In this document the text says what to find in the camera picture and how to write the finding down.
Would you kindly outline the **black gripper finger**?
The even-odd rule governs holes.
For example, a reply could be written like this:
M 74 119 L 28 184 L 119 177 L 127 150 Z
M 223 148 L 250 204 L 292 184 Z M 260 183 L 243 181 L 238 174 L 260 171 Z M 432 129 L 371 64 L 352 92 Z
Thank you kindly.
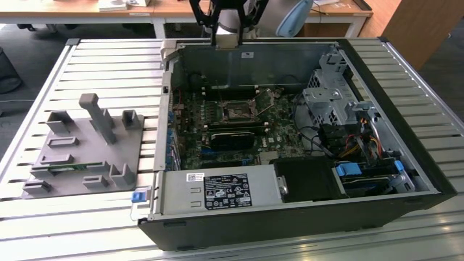
M 243 44 L 244 33 L 247 30 L 255 28 L 259 24 L 262 16 L 264 14 L 268 0 L 256 1 L 242 1 L 238 6 L 238 17 L 239 17 L 239 45 Z
M 190 0 L 190 6 L 196 18 L 196 23 L 211 30 L 211 45 L 218 45 L 216 34 L 219 28 L 219 17 L 222 12 L 220 1 L 211 1 L 208 13 L 206 14 L 200 7 L 200 0 Z

